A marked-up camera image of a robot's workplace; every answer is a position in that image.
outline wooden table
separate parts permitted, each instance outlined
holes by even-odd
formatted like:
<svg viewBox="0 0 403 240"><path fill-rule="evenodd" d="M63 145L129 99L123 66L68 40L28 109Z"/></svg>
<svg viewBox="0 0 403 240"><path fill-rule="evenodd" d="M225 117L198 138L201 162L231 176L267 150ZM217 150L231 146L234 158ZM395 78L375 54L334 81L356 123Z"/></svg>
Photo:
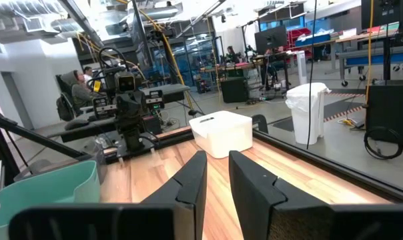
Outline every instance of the wooden table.
<svg viewBox="0 0 403 240"><path fill-rule="evenodd" d="M139 203L172 177L197 150L200 148L191 140L130 159L123 165L108 165L108 173L101 186L101 200L104 203ZM254 146L242 153L275 175L327 203L388 203L373 193L259 140L254 139ZM208 155L203 237L243 239L230 190L228 158L214 159Z"/></svg>

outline yellow cable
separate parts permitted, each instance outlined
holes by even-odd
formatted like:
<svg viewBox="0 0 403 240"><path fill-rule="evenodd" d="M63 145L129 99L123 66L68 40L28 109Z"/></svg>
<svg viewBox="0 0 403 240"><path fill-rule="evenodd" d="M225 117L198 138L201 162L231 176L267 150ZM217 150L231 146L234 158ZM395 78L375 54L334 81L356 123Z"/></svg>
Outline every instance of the yellow cable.
<svg viewBox="0 0 403 240"><path fill-rule="evenodd" d="M77 32L77 39L79 40L81 50L84 51L83 45L81 44L80 34Z"/></svg>
<svg viewBox="0 0 403 240"><path fill-rule="evenodd" d="M158 25L151 17L149 17L146 13L144 13L141 9L139 10L139 12L142 13L142 15L144 15L148 19L148 21L150 21L153 24L155 30L160 31L160 29L164 29L162 26Z"/></svg>
<svg viewBox="0 0 403 240"><path fill-rule="evenodd" d="M172 61L173 61L173 64L175 65L177 76L179 77L179 80L181 80L181 84L185 86L185 83L183 82L181 72L179 71L179 68L178 68L176 60L175 60L175 56L173 56L173 53L172 53L171 47L169 45L169 42L167 41L167 38L163 33L161 35L163 36L163 40L166 43L167 50L169 51L169 54L172 56ZM187 97L187 102L188 102L189 108L191 110L193 110L193 104L191 103L191 99L189 98L188 91L185 92L185 96Z"/></svg>
<svg viewBox="0 0 403 240"><path fill-rule="evenodd" d="M156 30L158 30L158 31L161 32L161 28L163 28L163 27L159 26L153 19L151 19L151 17L149 17L148 15L146 15L142 10L139 10L139 12L142 13L151 23L153 23L154 29L156 29ZM179 70L179 68L178 68L178 66L177 66L177 63L176 63L176 60L175 60L175 56L173 56L173 52L172 52L172 50L171 50L169 41L167 40L166 36L165 36L163 33L161 33L161 36L163 37L163 40L164 40L164 42L166 43L166 46L164 46L165 49L167 48L167 51L168 51L169 54L171 55L171 58L172 58L172 61L173 61L173 65L175 66L175 69L176 69L177 76L179 77L179 80L181 81L181 84L185 86L185 83L183 82L183 78L182 78L182 76L181 76L181 71ZM188 91L185 92L185 96L186 96L186 98L187 98L187 102L188 102L189 108L190 108L191 110L194 110L193 104L192 104L192 102L191 102L191 99L189 98L189 93L188 93Z"/></svg>
<svg viewBox="0 0 403 240"><path fill-rule="evenodd" d="M366 106L368 105L369 100L369 87L370 87L370 76L372 70L372 26L374 24L374 0L370 0L370 31L369 31L369 40L368 40L368 85L366 86Z"/></svg>
<svg viewBox="0 0 403 240"><path fill-rule="evenodd" d="M101 49L98 47L98 46L96 46L94 43L93 43L93 48L92 48L94 51L96 51L96 52L99 52ZM118 58L118 57L114 57L113 55L110 55L110 54L108 54L108 53L103 53L105 56L107 56L107 57L111 57L111 58L113 58L113 59L117 59L117 60L121 60L120 58ZM135 63L132 63L131 61L126 61L126 63L129 63L129 64L132 64L133 66L135 66L136 67L136 69L139 71L139 73L141 73L141 76L142 76L142 78L143 78L143 80L144 81L147 81L147 79L145 78L145 75L142 73L142 71L141 71L141 69L135 64Z"/></svg>
<svg viewBox="0 0 403 240"><path fill-rule="evenodd" d="M221 106L222 106L222 102L221 102L221 90L220 90L220 75L218 74L218 66L217 66L217 63L216 63L216 54L215 54L215 47L214 47L214 42L213 42L213 39L212 39L212 36L211 36L211 33L210 33L210 24L209 24L209 19L208 19L208 31L209 31L209 37L210 37L210 39L211 39L211 44L212 44L212 50L214 51L214 61L215 61L215 72L216 72L216 86L218 87L218 92L219 92L219 95L218 95L218 102L220 103L220 109L221 109Z"/></svg>

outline white box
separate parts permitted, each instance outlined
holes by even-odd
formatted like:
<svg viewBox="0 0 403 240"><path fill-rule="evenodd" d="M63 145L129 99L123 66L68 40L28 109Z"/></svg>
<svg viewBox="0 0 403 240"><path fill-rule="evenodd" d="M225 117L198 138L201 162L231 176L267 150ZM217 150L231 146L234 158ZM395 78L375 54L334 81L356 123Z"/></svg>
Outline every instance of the white box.
<svg viewBox="0 0 403 240"><path fill-rule="evenodd" d="M197 145L216 159L252 147L252 118L218 111L189 120Z"/></svg>

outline office chair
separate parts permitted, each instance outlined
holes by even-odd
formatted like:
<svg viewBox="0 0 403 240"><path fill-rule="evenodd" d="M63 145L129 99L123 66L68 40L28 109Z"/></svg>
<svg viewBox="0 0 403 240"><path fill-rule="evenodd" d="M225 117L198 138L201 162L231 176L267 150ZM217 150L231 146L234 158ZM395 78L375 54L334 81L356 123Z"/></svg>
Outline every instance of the office chair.
<svg viewBox="0 0 403 240"><path fill-rule="evenodd" d="M56 82L59 86L59 89L61 90L61 95L64 96L64 98L66 99L66 102L73 109L74 118L76 118L84 113L90 113L93 111L93 107L82 107L82 108L78 109L75 106L75 103L74 103L74 100L72 97L73 96L72 87L62 81L61 75L56 75Z"/></svg>

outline teal plastic basket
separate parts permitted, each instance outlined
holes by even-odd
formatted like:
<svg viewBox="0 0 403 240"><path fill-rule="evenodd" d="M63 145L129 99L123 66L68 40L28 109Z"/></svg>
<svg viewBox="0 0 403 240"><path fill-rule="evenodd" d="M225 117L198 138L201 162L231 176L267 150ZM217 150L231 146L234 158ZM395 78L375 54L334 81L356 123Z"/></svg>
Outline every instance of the teal plastic basket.
<svg viewBox="0 0 403 240"><path fill-rule="evenodd" d="M8 225L20 211L49 203L97 203L101 186L95 161L43 173L0 191L0 240L8 240Z"/></svg>

